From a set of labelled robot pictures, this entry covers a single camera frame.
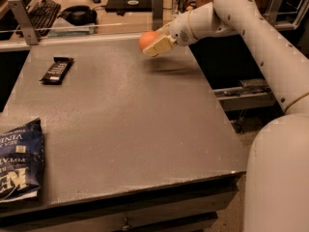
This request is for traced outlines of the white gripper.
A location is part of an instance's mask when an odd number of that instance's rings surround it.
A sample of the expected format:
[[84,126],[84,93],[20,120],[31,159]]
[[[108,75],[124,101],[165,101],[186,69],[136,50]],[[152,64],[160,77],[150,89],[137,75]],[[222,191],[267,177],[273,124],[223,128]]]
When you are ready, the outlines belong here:
[[197,42],[189,25],[189,13],[178,15],[171,23],[166,23],[158,28],[156,32],[161,36],[142,50],[144,55],[154,57],[166,53],[174,48],[175,41],[180,46],[191,45]]

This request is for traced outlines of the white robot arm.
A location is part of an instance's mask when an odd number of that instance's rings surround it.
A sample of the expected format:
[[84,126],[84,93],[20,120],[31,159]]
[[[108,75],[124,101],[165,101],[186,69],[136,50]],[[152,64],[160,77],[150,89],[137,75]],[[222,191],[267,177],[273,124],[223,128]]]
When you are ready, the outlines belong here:
[[255,0],[212,0],[144,33],[139,47],[156,56],[234,34],[285,113],[264,126],[251,146],[243,232],[309,232],[309,60],[263,18]]

